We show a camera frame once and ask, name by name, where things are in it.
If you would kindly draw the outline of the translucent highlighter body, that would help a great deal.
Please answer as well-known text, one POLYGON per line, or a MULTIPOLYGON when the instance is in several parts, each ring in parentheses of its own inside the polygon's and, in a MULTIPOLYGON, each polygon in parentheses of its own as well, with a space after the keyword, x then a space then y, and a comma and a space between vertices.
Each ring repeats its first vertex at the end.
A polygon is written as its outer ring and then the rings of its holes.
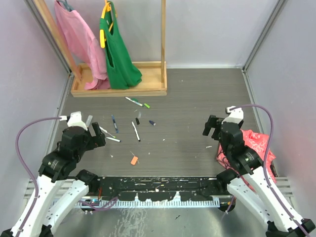
POLYGON ((93 119, 93 116, 92 115, 89 115, 87 117, 87 120, 85 122, 86 126, 89 127, 91 125, 91 122, 92 122, 92 119, 93 119))

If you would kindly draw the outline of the orange highlighter cap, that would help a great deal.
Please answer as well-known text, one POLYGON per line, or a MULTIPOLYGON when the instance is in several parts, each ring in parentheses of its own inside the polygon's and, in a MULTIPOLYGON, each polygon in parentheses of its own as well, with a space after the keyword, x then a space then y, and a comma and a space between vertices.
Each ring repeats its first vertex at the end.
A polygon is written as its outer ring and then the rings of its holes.
POLYGON ((137 162, 138 162, 138 157, 134 156, 134 157, 132 158, 132 160, 131 160, 130 163, 131 163, 132 165, 135 165, 137 162))

